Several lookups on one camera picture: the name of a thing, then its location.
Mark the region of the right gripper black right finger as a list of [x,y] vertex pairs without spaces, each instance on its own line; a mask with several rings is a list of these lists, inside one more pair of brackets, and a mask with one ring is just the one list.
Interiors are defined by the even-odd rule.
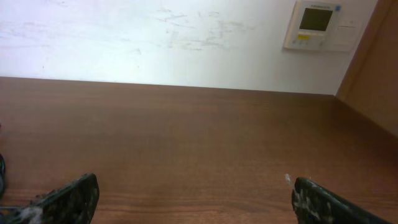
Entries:
[[299,224],[391,224],[304,177],[295,180],[292,208]]

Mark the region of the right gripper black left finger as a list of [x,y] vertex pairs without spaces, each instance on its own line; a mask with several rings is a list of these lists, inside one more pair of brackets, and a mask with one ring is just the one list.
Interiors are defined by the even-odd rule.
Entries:
[[63,187],[36,196],[23,207],[1,207],[1,224],[89,224],[100,189],[94,174],[84,174]]

